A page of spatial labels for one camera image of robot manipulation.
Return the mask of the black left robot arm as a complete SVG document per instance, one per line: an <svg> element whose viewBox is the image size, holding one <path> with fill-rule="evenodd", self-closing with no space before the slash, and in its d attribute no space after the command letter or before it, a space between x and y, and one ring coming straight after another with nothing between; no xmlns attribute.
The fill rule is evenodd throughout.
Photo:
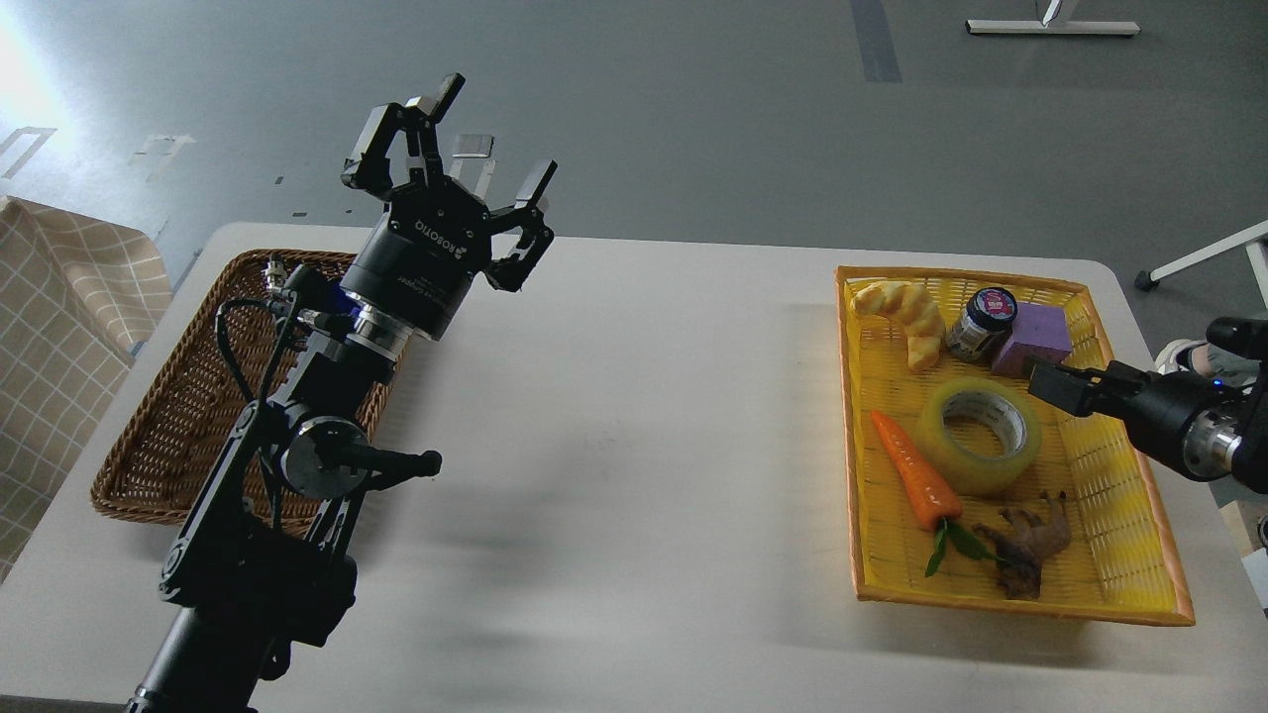
<svg viewBox="0 0 1268 713"><path fill-rule="evenodd" d="M372 447L358 411L412 337L444 337L476 277L520 291L555 236L552 159L500 209L445 170L437 126L464 82L372 108L341 180L383 212L341 280L271 258L262 297L216 308L245 405L167 551L158 598L178 615L126 710L249 712L290 646L322 647L353 608L366 495L440 472L435 450Z"/></svg>

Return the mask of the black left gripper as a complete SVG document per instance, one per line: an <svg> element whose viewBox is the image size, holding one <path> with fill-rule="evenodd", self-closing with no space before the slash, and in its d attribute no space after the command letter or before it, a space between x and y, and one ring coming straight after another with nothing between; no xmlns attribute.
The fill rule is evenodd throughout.
<svg viewBox="0 0 1268 713"><path fill-rule="evenodd" d="M385 204L340 287L424 337L439 343L448 331L476 273L495 291L524 287L555 236L545 223L544 195L558 164L540 159L515 203L488 213L487 206L448 178L437 145L437 126L456 101L467 77L444 77L436 96L413 96L404 105L372 108L344 162L341 181ZM391 148L406 137L408 180L396 185ZM520 230L503 258L492 258L495 235Z"/></svg>

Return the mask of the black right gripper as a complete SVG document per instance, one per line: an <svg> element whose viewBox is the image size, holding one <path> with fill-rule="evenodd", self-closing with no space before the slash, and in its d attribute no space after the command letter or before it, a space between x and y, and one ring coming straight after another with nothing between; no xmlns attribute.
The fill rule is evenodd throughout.
<svg viewBox="0 0 1268 713"><path fill-rule="evenodd" d="M1230 389L1192 370L1141 370L1111 360L1104 369L1038 362L1028 395L1077 417L1122 420L1129 442L1179 474L1227 474L1215 433L1227 416Z"/></svg>

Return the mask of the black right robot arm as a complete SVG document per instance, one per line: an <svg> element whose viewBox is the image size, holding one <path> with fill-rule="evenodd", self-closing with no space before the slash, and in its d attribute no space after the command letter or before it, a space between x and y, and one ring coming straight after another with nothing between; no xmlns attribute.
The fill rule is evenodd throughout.
<svg viewBox="0 0 1268 713"><path fill-rule="evenodd" d="M1257 362L1252 387L1198 370L1104 369L1035 362L1028 392L1077 417L1102 414L1123 422L1129 442L1196 482L1227 474L1265 492L1265 320L1221 317L1206 332L1213 348Z"/></svg>

